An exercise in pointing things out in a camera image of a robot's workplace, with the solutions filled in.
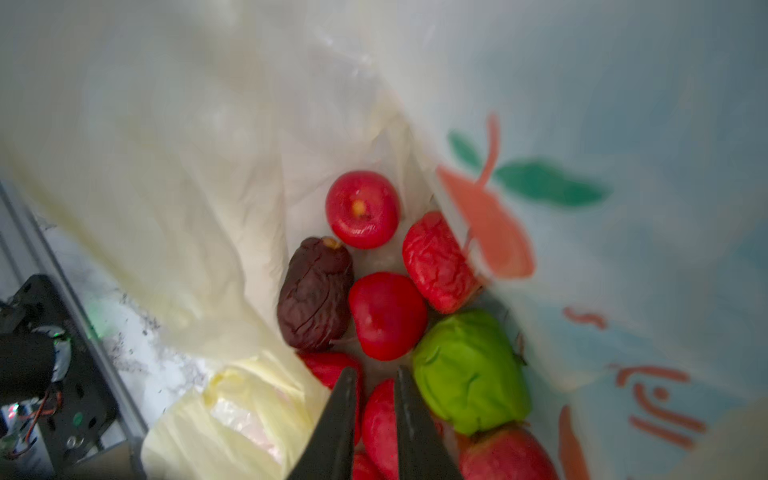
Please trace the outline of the green apple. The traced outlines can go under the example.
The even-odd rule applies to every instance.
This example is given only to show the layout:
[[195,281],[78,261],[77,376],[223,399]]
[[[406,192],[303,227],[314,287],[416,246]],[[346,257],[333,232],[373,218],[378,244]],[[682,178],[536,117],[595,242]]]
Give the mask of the green apple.
[[532,411],[522,363],[485,310],[439,321],[413,350],[412,369],[427,406],[461,435],[524,421]]

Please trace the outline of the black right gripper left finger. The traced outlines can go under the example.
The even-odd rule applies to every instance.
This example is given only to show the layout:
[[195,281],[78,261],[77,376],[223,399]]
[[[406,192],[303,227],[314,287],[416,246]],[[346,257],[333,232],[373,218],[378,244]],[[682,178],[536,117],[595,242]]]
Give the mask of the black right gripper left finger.
[[336,382],[307,447],[288,480],[349,480],[357,416],[357,372],[345,368]]

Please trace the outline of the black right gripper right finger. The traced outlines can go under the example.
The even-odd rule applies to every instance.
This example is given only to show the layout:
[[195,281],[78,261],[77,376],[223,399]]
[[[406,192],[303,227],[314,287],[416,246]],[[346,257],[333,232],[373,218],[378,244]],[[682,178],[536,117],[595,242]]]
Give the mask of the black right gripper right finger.
[[406,367],[400,367],[395,376],[394,406],[399,478],[462,480]]

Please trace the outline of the translucent yellowish plastic bag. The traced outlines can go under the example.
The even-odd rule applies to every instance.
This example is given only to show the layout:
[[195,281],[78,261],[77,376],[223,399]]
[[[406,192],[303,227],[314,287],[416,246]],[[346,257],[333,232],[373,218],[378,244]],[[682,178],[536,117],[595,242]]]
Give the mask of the translucent yellowish plastic bag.
[[222,364],[151,477],[298,461],[278,292],[366,167],[467,248],[564,478],[767,475],[763,1],[5,1],[1,164]]

